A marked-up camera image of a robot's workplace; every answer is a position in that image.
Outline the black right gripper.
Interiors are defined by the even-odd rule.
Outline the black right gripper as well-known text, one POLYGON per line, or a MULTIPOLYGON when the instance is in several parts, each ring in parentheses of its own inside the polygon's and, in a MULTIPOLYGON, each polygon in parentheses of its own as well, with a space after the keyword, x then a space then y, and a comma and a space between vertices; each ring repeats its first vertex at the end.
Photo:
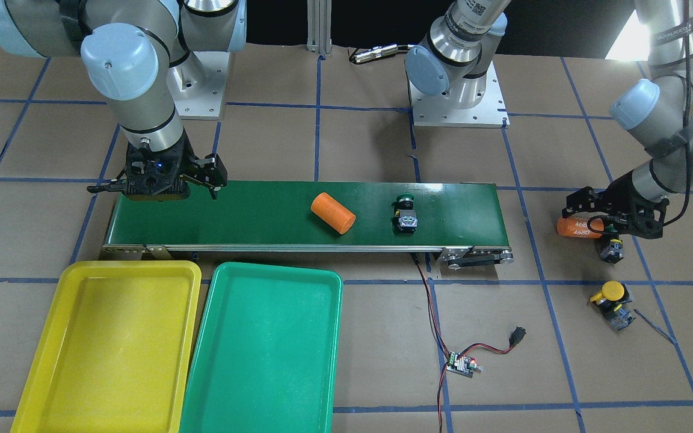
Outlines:
POLYGON ((137 201, 184 200, 187 181, 208 189, 212 200, 228 184, 228 173, 217 154, 197 159, 184 132, 167 150, 154 152, 147 146, 127 145, 125 170, 102 185, 87 186, 89 194, 116 192, 137 201))

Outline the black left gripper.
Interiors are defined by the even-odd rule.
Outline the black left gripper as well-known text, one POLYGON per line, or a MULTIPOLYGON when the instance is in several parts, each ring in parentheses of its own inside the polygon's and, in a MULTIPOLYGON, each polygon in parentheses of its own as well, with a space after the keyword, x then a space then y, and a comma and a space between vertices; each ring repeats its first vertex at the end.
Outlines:
POLYGON ((567 195, 561 217, 602 212, 610 215, 604 217, 606 238, 631 235, 635 238, 658 239, 663 236, 669 204, 670 200, 665 195, 658 195, 658 201, 645 198, 635 188, 633 172, 630 171, 613 181, 604 192, 584 187, 567 195))

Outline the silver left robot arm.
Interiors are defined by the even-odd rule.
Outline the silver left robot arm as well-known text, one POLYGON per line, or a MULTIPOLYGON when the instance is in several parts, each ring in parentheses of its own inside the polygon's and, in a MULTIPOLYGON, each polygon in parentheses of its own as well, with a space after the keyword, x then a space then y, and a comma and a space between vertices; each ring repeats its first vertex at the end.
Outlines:
MULTIPOLYGON (((493 55, 506 31, 506 1, 455 1, 423 40, 408 49, 411 88, 457 109, 476 106, 493 55)), ((649 160, 597 192, 587 186, 567 196, 556 230, 563 236, 613 239, 620 234, 657 239, 688 208, 693 187, 693 2, 638 1, 649 30, 651 76, 640 79, 610 107, 611 117, 635 138, 649 160), (667 217, 682 194, 679 217, 667 217)))

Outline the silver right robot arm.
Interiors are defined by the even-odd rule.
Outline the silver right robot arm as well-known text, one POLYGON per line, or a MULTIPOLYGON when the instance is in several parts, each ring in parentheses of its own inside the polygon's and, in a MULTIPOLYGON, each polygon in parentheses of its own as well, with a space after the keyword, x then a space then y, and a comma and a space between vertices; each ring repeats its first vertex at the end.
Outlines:
POLYGON ((20 57, 80 57, 127 139, 125 166, 88 192, 184 200, 228 184, 220 157, 196 156, 184 118, 217 117, 219 71, 203 54, 242 50, 245 1, 0 1, 0 47, 20 57))

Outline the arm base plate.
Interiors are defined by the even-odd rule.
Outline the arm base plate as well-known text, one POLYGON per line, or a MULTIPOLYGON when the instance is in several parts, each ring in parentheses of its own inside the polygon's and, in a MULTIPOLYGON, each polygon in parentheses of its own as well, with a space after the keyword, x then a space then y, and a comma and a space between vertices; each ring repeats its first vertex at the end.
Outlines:
POLYGON ((181 118, 220 119, 231 58, 228 52, 190 52, 168 70, 168 89, 181 118))
POLYGON ((454 82, 445 94, 421 93, 408 82, 408 93, 416 127, 508 127, 511 121, 493 63, 475 79, 454 82))

